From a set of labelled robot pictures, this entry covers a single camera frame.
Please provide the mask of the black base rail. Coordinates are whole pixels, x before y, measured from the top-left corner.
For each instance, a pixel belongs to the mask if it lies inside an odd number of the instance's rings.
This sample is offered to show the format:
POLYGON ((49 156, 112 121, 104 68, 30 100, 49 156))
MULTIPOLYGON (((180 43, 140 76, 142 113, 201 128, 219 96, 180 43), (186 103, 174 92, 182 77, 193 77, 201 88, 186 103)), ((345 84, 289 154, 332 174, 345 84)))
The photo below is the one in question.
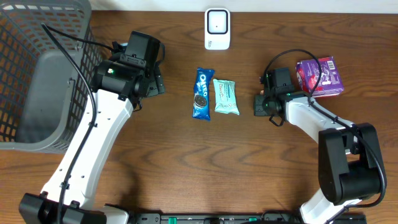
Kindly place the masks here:
POLYGON ((256 214, 163 214, 134 213, 117 205, 106 204, 101 209, 108 223, 127 224, 240 224, 240 223, 303 223, 294 213, 266 211, 256 214))

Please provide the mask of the teal wet wipes pack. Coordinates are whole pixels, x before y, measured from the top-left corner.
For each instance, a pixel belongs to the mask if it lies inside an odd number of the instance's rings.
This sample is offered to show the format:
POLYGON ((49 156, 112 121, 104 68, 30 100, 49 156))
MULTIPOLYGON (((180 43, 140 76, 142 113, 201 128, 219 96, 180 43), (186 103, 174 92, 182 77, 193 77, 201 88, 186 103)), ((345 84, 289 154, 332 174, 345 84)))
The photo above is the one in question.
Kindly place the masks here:
POLYGON ((215 111, 223 114, 240 115, 235 95, 235 82, 230 80, 213 80, 215 88, 215 111))

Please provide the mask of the pink purple floral packet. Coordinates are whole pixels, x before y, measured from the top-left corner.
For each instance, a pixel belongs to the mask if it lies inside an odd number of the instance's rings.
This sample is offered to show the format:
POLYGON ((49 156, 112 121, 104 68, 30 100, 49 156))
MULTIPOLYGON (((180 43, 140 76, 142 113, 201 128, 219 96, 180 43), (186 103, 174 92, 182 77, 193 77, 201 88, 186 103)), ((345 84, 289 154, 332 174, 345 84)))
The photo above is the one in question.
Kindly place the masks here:
MULTIPOLYGON (((336 96, 344 91, 340 73, 333 56, 318 59, 322 69, 320 82, 313 97, 336 96)), ((298 83, 303 91, 310 92, 319 76, 318 64, 314 59, 303 60, 296 64, 298 83)))

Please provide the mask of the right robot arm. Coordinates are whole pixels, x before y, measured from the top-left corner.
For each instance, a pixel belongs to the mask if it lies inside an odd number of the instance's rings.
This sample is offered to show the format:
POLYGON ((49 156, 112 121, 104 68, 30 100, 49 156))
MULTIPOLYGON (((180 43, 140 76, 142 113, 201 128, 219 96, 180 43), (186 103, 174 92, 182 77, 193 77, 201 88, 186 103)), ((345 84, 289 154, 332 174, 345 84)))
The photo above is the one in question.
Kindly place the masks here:
POLYGON ((288 68, 265 72, 264 92, 254 98, 255 116, 280 118, 318 144, 319 190, 300 207, 304 223, 332 223, 361 201, 386 193, 386 174, 377 132, 320 106, 307 92, 295 91, 288 68))

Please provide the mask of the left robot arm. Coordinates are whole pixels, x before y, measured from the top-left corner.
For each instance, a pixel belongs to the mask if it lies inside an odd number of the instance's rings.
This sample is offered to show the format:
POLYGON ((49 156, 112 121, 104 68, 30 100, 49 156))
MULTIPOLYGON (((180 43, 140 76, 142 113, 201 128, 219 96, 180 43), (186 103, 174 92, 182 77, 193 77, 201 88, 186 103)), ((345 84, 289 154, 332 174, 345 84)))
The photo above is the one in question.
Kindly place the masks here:
POLYGON ((106 204, 94 210, 96 189, 117 135, 141 110, 141 100, 165 93, 160 64, 165 46, 155 37, 131 32, 126 46, 93 70, 88 102, 58 169, 39 195, 25 194, 19 213, 26 223, 127 223, 129 211, 106 204))

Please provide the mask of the grey plastic mesh basket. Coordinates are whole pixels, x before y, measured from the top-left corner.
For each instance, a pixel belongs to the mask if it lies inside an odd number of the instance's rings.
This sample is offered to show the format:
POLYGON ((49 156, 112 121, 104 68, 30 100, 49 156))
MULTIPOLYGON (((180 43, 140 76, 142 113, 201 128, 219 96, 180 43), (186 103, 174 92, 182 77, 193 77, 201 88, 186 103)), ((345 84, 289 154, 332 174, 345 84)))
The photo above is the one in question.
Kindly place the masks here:
POLYGON ((87 0, 1 1, 1 149, 63 154, 101 61, 87 0))

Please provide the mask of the blue Oreo cookie pack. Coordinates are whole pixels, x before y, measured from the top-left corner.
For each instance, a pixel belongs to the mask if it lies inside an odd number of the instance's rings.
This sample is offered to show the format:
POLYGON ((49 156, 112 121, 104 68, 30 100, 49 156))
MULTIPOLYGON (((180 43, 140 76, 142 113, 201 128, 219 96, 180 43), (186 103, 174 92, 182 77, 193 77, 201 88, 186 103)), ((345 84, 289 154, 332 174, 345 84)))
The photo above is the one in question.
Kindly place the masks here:
POLYGON ((197 77, 193 87, 193 113, 195 119, 210 120, 209 92, 210 82, 215 71, 211 69, 197 68, 197 77))

